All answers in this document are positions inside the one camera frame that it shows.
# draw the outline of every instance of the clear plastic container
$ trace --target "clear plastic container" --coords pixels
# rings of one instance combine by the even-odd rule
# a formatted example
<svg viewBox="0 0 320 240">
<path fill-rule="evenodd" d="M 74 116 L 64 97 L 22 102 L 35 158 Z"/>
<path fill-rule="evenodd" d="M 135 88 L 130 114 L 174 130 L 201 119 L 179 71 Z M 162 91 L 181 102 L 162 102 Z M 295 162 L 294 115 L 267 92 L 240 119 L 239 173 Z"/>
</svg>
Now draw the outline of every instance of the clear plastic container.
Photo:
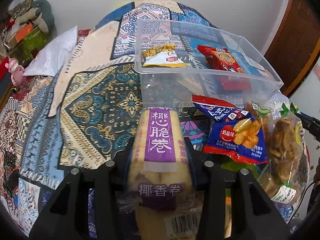
<svg viewBox="0 0 320 240">
<path fill-rule="evenodd" d="M 177 56 L 188 66 L 143 67 L 141 52 L 165 43 L 174 43 Z M 198 44 L 227 48 L 245 73 L 210 69 L 205 57 L 197 50 Z M 283 85 L 269 62 L 247 39 L 205 25 L 139 20 L 135 51 L 135 70 L 140 73 L 144 107 L 194 106 L 192 94 L 233 104 L 242 104 L 243 100 L 263 103 Z"/>
</svg>

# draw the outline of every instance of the silver bolt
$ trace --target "silver bolt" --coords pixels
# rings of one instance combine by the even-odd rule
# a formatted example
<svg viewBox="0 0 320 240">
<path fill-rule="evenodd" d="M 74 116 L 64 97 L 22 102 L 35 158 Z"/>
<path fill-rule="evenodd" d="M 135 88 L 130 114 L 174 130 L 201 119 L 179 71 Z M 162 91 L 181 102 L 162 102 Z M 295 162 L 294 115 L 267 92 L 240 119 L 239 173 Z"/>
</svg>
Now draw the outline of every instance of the silver bolt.
<svg viewBox="0 0 320 240">
<path fill-rule="evenodd" d="M 73 168 L 70 172 L 71 172 L 72 175 L 76 175 L 76 174 L 78 174 L 79 169 L 78 168 Z"/>
<path fill-rule="evenodd" d="M 243 175 L 248 175 L 248 174 L 249 174 L 249 171 L 248 171 L 247 169 L 245 169 L 245 168 L 242 168 L 242 169 L 240 170 L 240 172 L 241 172 L 241 174 L 243 174 Z"/>
<path fill-rule="evenodd" d="M 211 167 L 213 167 L 213 162 L 212 161 L 205 161 L 204 166 L 211 168 Z"/>
<path fill-rule="evenodd" d="M 106 162 L 106 166 L 107 166 L 107 167 L 112 167 L 113 165 L 115 165 L 115 162 L 114 162 L 114 161 L 107 161 L 107 162 Z"/>
</svg>

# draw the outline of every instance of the wire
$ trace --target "wire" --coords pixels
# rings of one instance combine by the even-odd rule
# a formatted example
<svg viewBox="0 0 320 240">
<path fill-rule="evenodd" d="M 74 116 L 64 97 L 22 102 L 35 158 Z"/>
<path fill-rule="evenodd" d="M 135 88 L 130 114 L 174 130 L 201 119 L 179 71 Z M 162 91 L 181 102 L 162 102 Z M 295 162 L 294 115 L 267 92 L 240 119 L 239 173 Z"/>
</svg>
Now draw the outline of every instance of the wire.
<svg viewBox="0 0 320 240">
<path fill-rule="evenodd" d="M 302 201 L 303 201 L 304 195 L 306 194 L 307 190 L 308 190 L 313 184 L 317 183 L 318 181 L 320 181 L 320 179 L 312 182 L 312 183 L 306 188 L 306 190 L 304 191 L 304 193 L 303 193 L 303 195 L 302 195 L 302 198 L 301 198 L 301 200 L 300 200 L 300 203 L 299 203 L 297 209 L 295 210 L 295 212 L 293 213 L 292 217 L 290 218 L 289 222 L 290 222 L 291 219 L 295 216 L 296 212 L 298 211 L 299 207 L 301 206 L 301 203 L 302 203 Z"/>
</svg>

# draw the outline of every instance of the wooden door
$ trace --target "wooden door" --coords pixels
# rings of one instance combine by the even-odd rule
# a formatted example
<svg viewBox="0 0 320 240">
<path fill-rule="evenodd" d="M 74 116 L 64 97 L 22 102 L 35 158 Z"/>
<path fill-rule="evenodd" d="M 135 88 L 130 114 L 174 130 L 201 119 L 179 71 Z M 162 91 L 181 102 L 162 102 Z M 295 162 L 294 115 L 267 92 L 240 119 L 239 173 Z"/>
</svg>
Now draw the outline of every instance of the wooden door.
<svg viewBox="0 0 320 240">
<path fill-rule="evenodd" d="M 284 82 L 281 92 L 291 95 L 319 56 L 320 24 L 305 0 L 289 0 L 281 25 L 265 58 Z"/>
</svg>

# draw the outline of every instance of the pink toy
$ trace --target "pink toy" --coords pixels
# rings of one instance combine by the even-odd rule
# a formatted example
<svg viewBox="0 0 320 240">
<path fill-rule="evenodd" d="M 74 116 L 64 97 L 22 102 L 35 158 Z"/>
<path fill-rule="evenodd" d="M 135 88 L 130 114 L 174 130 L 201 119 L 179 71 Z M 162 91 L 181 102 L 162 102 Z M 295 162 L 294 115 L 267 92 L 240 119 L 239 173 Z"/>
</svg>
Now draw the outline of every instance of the pink toy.
<svg viewBox="0 0 320 240">
<path fill-rule="evenodd" d="M 24 67 L 19 65 L 17 59 L 9 58 L 9 63 L 5 64 L 5 67 L 9 70 L 11 74 L 11 81 L 15 87 L 22 88 L 27 82 L 26 78 L 23 76 Z"/>
</svg>

